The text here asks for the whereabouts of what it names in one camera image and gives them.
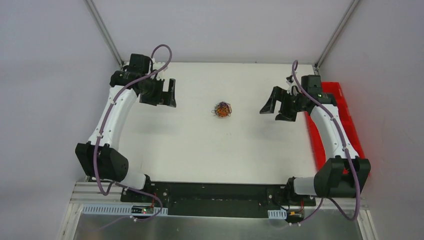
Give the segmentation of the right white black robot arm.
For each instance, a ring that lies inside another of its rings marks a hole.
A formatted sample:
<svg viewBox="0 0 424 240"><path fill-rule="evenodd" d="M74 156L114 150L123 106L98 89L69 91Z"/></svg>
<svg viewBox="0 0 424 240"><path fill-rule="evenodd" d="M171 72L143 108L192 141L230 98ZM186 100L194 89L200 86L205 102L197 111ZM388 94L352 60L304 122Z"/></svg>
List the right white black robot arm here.
<svg viewBox="0 0 424 240"><path fill-rule="evenodd" d="M319 198L356 198L371 171L370 161L361 158L351 145L340 120L333 94L323 92L319 75L305 75L300 82L288 77L289 89L275 86L260 114L272 114L281 106L275 120L295 122L298 113L306 112L314 122L324 147L324 165L311 177L291 177L284 190L284 200L296 205L304 196Z"/></svg>

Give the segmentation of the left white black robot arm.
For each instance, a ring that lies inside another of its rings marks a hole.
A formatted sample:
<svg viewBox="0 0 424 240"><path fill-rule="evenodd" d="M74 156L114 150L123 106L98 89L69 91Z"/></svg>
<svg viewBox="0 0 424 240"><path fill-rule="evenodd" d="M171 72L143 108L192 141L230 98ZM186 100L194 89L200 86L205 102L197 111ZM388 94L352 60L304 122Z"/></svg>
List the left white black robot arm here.
<svg viewBox="0 0 424 240"><path fill-rule="evenodd" d="M88 177L109 180L133 188L140 202L152 198L153 189L145 183L149 177L135 163L119 153L119 141L124 124L133 104L164 105L175 108L175 79L169 80L164 91L160 72L168 62L157 63L153 57L131 54L128 65L110 77L108 100L101 118L86 143L78 143L75 154Z"/></svg>

